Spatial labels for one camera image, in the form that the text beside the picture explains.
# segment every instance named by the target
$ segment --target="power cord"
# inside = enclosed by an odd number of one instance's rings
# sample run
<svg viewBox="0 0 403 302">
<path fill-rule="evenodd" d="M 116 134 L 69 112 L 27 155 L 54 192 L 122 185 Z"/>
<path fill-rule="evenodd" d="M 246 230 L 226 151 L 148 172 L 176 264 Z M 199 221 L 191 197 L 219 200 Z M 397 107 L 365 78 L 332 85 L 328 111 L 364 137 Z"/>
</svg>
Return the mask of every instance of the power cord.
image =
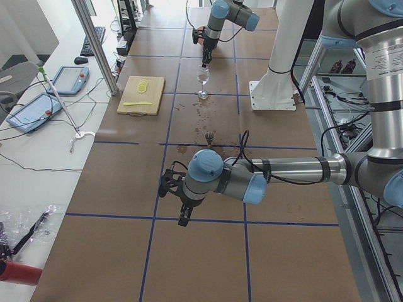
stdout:
<svg viewBox="0 0 403 302">
<path fill-rule="evenodd" d="M 0 156 L 14 164 L 16 164 L 18 167 L 20 167 L 21 169 L 24 170 L 31 170 L 31 171 L 36 171 L 36 172 L 43 172 L 43 171 L 50 171 L 50 172 L 81 172 L 82 169 L 34 169 L 34 168 L 27 168 L 24 167 L 23 165 L 17 163 L 15 160 L 10 159 L 8 157 L 6 157 L 5 155 L 0 153 Z"/>
</svg>

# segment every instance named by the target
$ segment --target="cutting board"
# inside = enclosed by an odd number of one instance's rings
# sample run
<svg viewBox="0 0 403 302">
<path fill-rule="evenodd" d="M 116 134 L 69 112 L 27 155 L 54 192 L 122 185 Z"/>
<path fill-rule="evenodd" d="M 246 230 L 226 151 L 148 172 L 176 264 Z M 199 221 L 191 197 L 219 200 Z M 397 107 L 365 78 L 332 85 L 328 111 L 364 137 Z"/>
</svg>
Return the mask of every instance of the cutting board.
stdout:
<svg viewBox="0 0 403 302">
<path fill-rule="evenodd" d="M 141 80 L 148 81 L 147 91 L 145 93 L 137 92 L 137 86 Z M 121 115 L 157 115 L 164 85 L 165 77 L 129 77 L 116 112 Z M 123 105 L 124 103 L 136 102 L 151 102 L 152 105 Z"/>
</svg>

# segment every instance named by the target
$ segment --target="metal pole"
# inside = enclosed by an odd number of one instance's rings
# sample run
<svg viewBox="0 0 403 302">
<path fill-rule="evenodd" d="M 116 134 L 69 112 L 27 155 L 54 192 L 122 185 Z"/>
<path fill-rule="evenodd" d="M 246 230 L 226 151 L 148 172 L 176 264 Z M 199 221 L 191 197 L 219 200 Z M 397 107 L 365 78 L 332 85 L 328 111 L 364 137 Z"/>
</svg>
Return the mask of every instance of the metal pole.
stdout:
<svg viewBox="0 0 403 302">
<path fill-rule="evenodd" d="M 101 42 L 99 42 L 98 37 L 95 33 L 93 21 L 91 20 L 91 16 L 86 6 L 85 0 L 71 0 L 71 2 L 73 3 L 74 9 L 76 10 L 82 28 L 84 29 L 84 32 L 88 37 L 89 44 L 93 49 L 95 59 L 98 63 L 99 68 L 101 69 L 104 80 L 109 87 L 111 95 L 114 96 L 118 92 L 118 86 L 116 85 L 115 79 L 112 76 L 108 60 L 106 59 L 105 53 L 102 49 Z"/>
</svg>

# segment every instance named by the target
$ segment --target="red object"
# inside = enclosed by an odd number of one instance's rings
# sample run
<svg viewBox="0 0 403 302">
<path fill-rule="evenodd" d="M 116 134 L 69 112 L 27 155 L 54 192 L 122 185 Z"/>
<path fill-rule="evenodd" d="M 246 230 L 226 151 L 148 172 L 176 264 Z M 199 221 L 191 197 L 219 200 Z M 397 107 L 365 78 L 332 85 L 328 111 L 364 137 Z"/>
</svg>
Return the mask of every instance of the red object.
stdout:
<svg viewBox="0 0 403 302">
<path fill-rule="evenodd" d="M 0 281 L 34 286 L 42 270 L 13 261 L 0 260 Z"/>
</svg>

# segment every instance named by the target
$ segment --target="cable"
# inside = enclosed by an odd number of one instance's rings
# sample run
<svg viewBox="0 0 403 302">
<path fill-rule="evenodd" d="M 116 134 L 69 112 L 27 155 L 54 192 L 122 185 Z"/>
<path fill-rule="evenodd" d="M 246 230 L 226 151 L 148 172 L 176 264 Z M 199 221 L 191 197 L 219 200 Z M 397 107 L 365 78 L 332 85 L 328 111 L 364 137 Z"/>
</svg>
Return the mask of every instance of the cable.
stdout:
<svg viewBox="0 0 403 302">
<path fill-rule="evenodd" d="M 370 200 L 374 201 L 375 203 L 377 202 L 377 200 L 375 200 L 373 197 L 371 197 L 371 198 L 366 198 L 366 199 L 370 199 Z M 397 216 L 403 218 L 403 215 L 400 215 L 400 214 L 396 213 L 395 211 L 392 211 L 391 209 L 387 209 L 387 207 L 384 206 L 382 203 L 380 204 L 380 206 L 381 206 L 385 211 L 389 211 L 389 212 L 391 212 L 391 213 L 393 213 L 393 214 L 395 214 L 395 215 L 397 215 Z"/>
<path fill-rule="evenodd" d="M 12 140 L 13 138 L 17 138 L 17 137 L 22 137 L 23 135 L 26 135 L 26 134 L 29 134 L 29 133 L 31 133 L 31 132 L 25 132 L 25 133 L 16 135 L 15 137 L 2 138 L 2 139 L 0 139 L 0 142 L 3 142 L 5 140 Z"/>
<path fill-rule="evenodd" d="M 180 162 L 180 161 L 178 161 L 178 160 L 174 160 L 174 161 L 172 162 L 172 170 L 175 168 L 175 164 L 179 164 L 179 165 L 181 165 L 182 167 L 184 167 L 186 170 L 188 170 L 187 166 L 186 166 L 184 163 L 182 163 L 182 162 Z"/>
<path fill-rule="evenodd" d="M 189 15 L 188 15 L 188 2 L 189 2 L 189 0 L 186 0 L 186 6 L 185 6 L 185 10 L 186 10 L 186 19 L 188 20 L 189 25 L 195 30 L 196 28 L 193 26 L 193 24 L 190 23 L 190 20 L 189 20 Z"/>
<path fill-rule="evenodd" d="M 244 29 L 243 27 L 239 28 L 238 31 L 235 33 L 235 35 L 233 35 L 229 40 L 220 40 L 219 39 L 219 41 L 221 41 L 221 42 L 230 42 L 243 29 Z"/>
<path fill-rule="evenodd" d="M 239 154 L 238 154 L 237 158 L 235 159 L 235 161 L 232 163 L 232 166 L 237 163 L 237 161 L 240 159 L 241 156 L 243 156 L 244 159 L 247 162 L 249 162 L 249 164 L 251 165 L 252 173 L 254 172 L 254 169 L 257 169 L 258 171 L 262 172 L 263 175 L 264 175 L 264 178 L 267 181 L 267 183 L 270 182 L 271 177 L 275 178 L 275 179 L 277 179 L 279 181 L 287 182 L 289 184 L 296 184 L 296 185 L 299 185 L 299 186 L 306 186 L 306 185 L 310 185 L 310 184 L 318 184 L 318 183 L 320 183 L 320 182 L 309 182 L 309 181 L 305 182 L 303 180 L 301 180 L 302 182 L 296 182 L 296 181 L 293 181 L 291 179 L 287 179 L 287 178 L 283 178 L 283 177 L 280 177 L 280 176 L 273 175 L 271 173 L 271 171 L 266 172 L 266 171 L 262 170 L 257 165 L 255 165 L 253 163 L 253 161 L 251 161 L 245 154 L 245 147 L 246 147 L 246 143 L 247 143 L 248 138 L 249 138 L 249 130 L 245 130 L 245 132 L 244 132 L 244 134 L 242 135 L 242 138 L 241 138 Z"/>
<path fill-rule="evenodd" d="M 290 71 L 290 74 L 291 74 L 291 81 L 293 82 L 293 84 L 294 84 L 295 87 L 297 88 L 298 93 L 299 93 L 299 95 L 300 95 L 300 97 L 301 97 L 302 103 L 305 104 L 305 97 L 304 97 L 304 94 L 303 94 L 302 91 L 301 91 L 300 84 L 298 83 L 297 79 L 296 79 L 295 76 L 294 76 L 294 67 L 292 67 L 292 69 L 291 69 L 291 71 Z"/>
<path fill-rule="evenodd" d="M 10 162 L 13 162 L 14 164 L 16 164 L 17 166 L 19 166 L 20 168 L 24 169 L 24 170 L 31 170 L 31 171 L 37 171 L 37 172 L 42 172 L 42 171 L 54 171 L 54 172 L 81 172 L 82 169 L 34 169 L 34 168 L 27 168 L 24 167 L 22 165 L 20 165 L 19 163 L 17 163 L 15 160 L 9 159 L 8 157 L 4 156 L 3 154 L 0 153 L 0 156 L 3 157 L 6 160 L 9 160 Z"/>
<path fill-rule="evenodd" d="M 322 150 L 322 156 L 324 156 L 324 149 L 323 149 L 323 140 L 324 140 L 324 136 L 326 134 L 326 132 L 328 132 L 329 130 L 332 129 L 337 129 L 340 128 L 342 126 L 348 126 L 348 125 L 352 125 L 357 121 L 362 120 L 364 117 L 366 117 L 369 114 L 369 111 L 367 111 L 366 113 L 363 113 L 362 115 L 358 115 L 356 118 L 354 118 L 353 120 L 349 121 L 348 123 L 345 124 L 341 124 L 341 125 L 337 125 L 337 126 L 333 126 L 333 127 L 329 127 L 328 129 L 326 129 L 325 131 L 323 131 L 322 135 L 321 135 L 321 150 Z"/>
</svg>

